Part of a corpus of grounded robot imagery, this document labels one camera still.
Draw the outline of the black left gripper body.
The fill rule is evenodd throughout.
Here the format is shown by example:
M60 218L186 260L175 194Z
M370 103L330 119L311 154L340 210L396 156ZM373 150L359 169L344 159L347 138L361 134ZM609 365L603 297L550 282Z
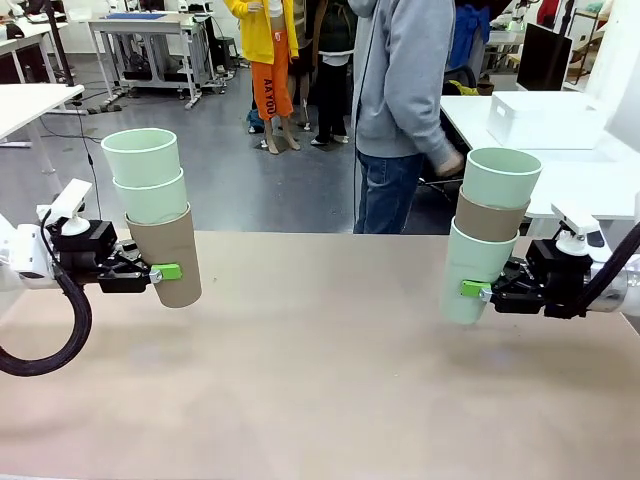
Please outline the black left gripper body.
M117 242L110 221L90 220L89 229L76 235L63 235L62 228L52 229L52 244L62 269L78 284L98 282L105 273Z

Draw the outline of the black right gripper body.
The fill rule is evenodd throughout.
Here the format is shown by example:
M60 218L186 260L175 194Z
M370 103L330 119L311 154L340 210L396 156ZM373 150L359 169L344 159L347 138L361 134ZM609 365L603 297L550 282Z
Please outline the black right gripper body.
M590 256L566 254L554 240L533 240L529 246L529 270L541 288L544 316L568 318L563 308L572 305L584 289Z

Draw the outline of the person's right hand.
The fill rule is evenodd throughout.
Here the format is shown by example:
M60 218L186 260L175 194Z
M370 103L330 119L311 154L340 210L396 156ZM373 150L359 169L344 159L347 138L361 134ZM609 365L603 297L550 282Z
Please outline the person's right hand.
M440 178L447 178L459 174L465 165L463 155L457 150L453 150L447 160L435 168L435 173Z

